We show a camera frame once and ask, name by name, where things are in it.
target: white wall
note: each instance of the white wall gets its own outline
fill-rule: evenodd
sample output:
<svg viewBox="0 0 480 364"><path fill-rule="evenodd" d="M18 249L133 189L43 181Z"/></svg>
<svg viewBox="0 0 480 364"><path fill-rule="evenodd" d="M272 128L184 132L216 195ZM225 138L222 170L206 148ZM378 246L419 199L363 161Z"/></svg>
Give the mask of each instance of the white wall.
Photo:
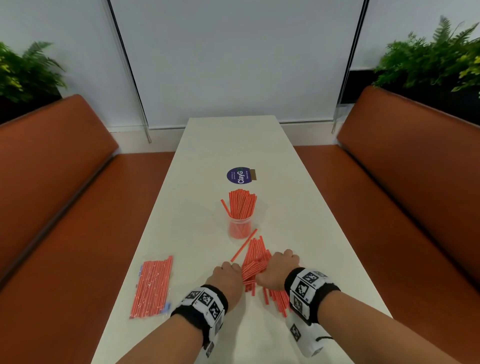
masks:
<svg viewBox="0 0 480 364"><path fill-rule="evenodd" d="M332 120L362 0L112 0L150 127Z"/></svg>
<svg viewBox="0 0 480 364"><path fill-rule="evenodd" d="M63 96L82 95L106 126L140 125L140 110L103 0L2 0L1 41L23 52L54 42L66 69Z"/></svg>
<svg viewBox="0 0 480 364"><path fill-rule="evenodd" d="M413 31L430 40L440 15L459 29L480 22L480 0L370 0L350 69L374 68L385 54L385 46L407 39ZM480 36L480 26L473 37Z"/></svg>

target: white baseboard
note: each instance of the white baseboard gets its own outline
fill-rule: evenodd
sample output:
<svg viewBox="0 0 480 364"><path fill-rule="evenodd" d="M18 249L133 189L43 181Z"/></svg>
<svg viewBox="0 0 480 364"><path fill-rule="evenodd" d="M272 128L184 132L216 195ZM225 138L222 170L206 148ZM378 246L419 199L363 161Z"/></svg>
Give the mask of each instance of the white baseboard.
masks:
<svg viewBox="0 0 480 364"><path fill-rule="evenodd" d="M332 134L332 121L282 123L282 128L294 146L318 146L335 144L336 135L343 123L338 122ZM108 128L120 146L122 153L174 152L184 128L149 130L149 144L142 126Z"/></svg>

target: cup of straws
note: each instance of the cup of straws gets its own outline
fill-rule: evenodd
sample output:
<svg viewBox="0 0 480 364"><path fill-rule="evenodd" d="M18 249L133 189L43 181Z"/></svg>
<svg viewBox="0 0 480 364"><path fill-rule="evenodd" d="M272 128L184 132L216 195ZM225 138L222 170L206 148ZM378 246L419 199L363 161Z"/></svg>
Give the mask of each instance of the cup of straws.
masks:
<svg viewBox="0 0 480 364"><path fill-rule="evenodd" d="M252 216L257 195L238 189L228 194L230 210L224 200L223 207L228 214L228 234L234 239L245 239L252 232Z"/></svg>

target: bench backrest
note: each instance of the bench backrest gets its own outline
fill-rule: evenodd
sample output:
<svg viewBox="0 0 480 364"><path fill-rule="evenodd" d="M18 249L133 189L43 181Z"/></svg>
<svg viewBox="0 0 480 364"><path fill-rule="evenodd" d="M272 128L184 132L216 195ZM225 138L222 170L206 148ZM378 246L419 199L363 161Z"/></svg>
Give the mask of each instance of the bench backrest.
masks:
<svg viewBox="0 0 480 364"><path fill-rule="evenodd" d="M480 282L480 128L370 86L338 140Z"/></svg>
<svg viewBox="0 0 480 364"><path fill-rule="evenodd" d="M0 281L117 148L79 95L0 126Z"/></svg>

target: clear plastic cup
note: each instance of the clear plastic cup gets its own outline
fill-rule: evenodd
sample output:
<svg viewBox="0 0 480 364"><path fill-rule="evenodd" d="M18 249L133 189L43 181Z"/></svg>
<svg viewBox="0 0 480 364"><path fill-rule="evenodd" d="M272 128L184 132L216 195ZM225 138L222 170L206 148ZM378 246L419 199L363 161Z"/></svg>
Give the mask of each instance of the clear plastic cup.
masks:
<svg viewBox="0 0 480 364"><path fill-rule="evenodd" d="M252 233L252 216L238 220L228 218L228 234L234 239L245 239Z"/></svg>

